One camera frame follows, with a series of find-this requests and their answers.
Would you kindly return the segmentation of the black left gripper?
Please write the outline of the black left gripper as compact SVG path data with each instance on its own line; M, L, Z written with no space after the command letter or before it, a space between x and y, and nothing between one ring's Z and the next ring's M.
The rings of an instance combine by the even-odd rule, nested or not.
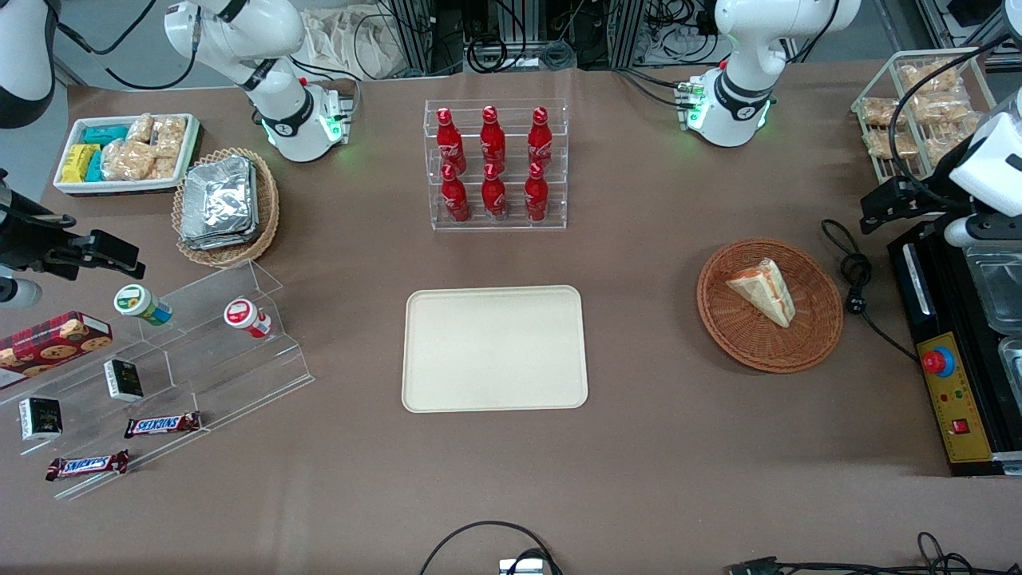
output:
M909 170L905 161L902 161L901 170L908 180L886 180L876 187L876 206L865 204L861 206L861 233L872 234L881 226L905 219L905 206L910 204L910 189L915 192L915 201L920 210L926 208L927 212L942 211L959 217L973 215L975 206L972 194L950 179L953 169L959 167L966 160L972 142L957 142L923 179L917 178Z

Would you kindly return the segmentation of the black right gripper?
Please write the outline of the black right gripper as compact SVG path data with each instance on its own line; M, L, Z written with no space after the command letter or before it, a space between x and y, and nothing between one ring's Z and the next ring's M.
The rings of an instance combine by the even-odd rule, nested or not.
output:
M69 247L74 238L69 227L77 224L72 215L58 215L15 192L1 173L1 263L16 272L48 273L61 278L77 278L79 267L48 260L53 251ZM81 267L109 269L131 278L143 278L146 266L139 259L138 247L108 232L91 232L80 239Z

